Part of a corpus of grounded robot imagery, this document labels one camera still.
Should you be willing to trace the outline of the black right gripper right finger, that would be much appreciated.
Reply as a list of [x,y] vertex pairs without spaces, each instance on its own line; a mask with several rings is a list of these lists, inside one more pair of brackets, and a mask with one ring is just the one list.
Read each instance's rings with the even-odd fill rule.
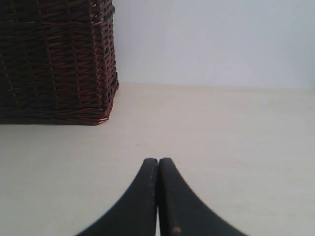
[[171,158],[159,161],[157,206],[161,236],[244,236],[193,192]]

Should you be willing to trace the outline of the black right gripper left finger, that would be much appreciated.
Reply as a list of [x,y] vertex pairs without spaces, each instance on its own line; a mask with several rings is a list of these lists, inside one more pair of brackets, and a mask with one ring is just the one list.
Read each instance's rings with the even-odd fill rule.
[[139,172],[120,199],[80,236],[154,236],[158,161],[144,159]]

